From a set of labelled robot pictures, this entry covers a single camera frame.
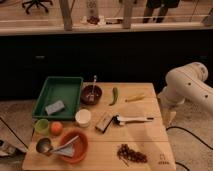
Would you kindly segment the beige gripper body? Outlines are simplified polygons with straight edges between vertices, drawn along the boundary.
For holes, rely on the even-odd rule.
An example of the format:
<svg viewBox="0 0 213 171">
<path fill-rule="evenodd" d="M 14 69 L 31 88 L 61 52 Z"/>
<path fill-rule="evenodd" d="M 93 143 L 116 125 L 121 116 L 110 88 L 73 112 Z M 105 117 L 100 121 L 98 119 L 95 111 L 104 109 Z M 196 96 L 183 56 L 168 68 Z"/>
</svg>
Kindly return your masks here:
<svg viewBox="0 0 213 171">
<path fill-rule="evenodd" d="M 174 108 L 163 107 L 161 114 L 164 126 L 168 127 L 176 116 L 176 110 Z"/>
</svg>

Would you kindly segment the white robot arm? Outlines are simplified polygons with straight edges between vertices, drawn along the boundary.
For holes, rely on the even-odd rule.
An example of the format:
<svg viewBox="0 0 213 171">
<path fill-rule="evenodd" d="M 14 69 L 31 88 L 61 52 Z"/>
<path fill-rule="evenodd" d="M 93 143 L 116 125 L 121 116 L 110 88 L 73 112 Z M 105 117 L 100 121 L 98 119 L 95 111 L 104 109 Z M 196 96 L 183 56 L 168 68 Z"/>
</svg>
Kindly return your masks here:
<svg viewBox="0 0 213 171">
<path fill-rule="evenodd" d="M 205 84 L 207 78 L 208 69 L 200 62 L 192 62 L 171 69 L 166 74 L 166 86 L 158 94 L 165 126 L 168 126 L 175 118 L 174 108 L 182 105 L 186 99 L 213 114 L 213 87 Z"/>
</svg>

